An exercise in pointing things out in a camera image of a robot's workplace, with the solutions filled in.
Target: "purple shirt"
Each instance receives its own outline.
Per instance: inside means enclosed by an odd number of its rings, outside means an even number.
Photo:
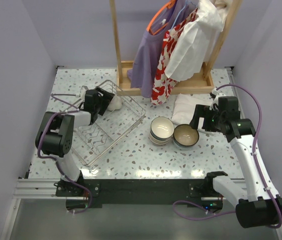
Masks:
[[[156,77],[165,33],[171,29],[178,13],[185,6],[185,2],[185,0],[176,1],[172,8],[167,9],[156,18],[151,26],[152,32],[155,32],[162,26],[161,22],[163,19],[166,19],[167,23],[165,28],[159,33],[151,35],[145,30],[134,59],[133,68],[127,71],[127,77],[131,80],[131,88],[140,88],[141,95],[145,98],[151,98],[152,95],[153,83]],[[179,15],[175,25],[178,25],[187,18],[187,13],[188,8],[186,7]]]

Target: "white wire rack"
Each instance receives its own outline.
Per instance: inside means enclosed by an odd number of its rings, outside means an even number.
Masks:
[[[112,81],[106,80],[99,87],[120,96],[122,108],[107,110],[103,116],[98,116],[94,124],[74,129],[71,150],[84,166],[91,169],[105,153],[135,129],[146,115],[146,111]]]

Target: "red and white floral garment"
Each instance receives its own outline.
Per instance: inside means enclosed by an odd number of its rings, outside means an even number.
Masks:
[[[163,39],[162,52],[157,66],[154,84],[152,88],[151,103],[153,105],[160,105],[167,101],[171,90],[178,83],[177,81],[168,78],[165,70],[170,61],[171,53],[175,49],[178,39],[184,29],[184,26],[193,22],[196,18],[197,10],[194,10],[183,22],[174,28],[166,31]]]

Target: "dish rack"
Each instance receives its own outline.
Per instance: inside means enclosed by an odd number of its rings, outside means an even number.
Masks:
[[[71,150],[79,161],[90,169],[135,129],[146,115],[146,111],[112,81],[106,80],[99,87],[118,95],[122,99],[122,108],[115,111],[106,110],[103,116],[98,115],[94,124],[74,129]]]

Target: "wooden frame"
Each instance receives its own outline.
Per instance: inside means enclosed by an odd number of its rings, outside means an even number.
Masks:
[[[119,44],[119,34],[118,34],[118,24],[117,24],[117,11],[115,0],[109,0],[111,16],[112,16],[112,25],[113,25],[113,34],[114,34],[114,44],[117,60],[117,85],[127,92],[130,96],[139,96],[141,95],[141,90],[139,88],[131,88],[131,81],[127,76],[127,71],[132,69],[133,61],[122,61],[120,44]],[[195,73],[193,77],[188,80],[179,82],[171,91],[171,94],[208,94],[214,88],[214,84],[211,77],[211,69],[215,64],[219,52],[222,48],[223,43],[225,42],[230,28],[242,0],[233,0],[229,12],[226,17],[225,25],[223,31],[219,34],[218,39],[212,50],[210,59],[207,62],[204,62],[199,73]]]

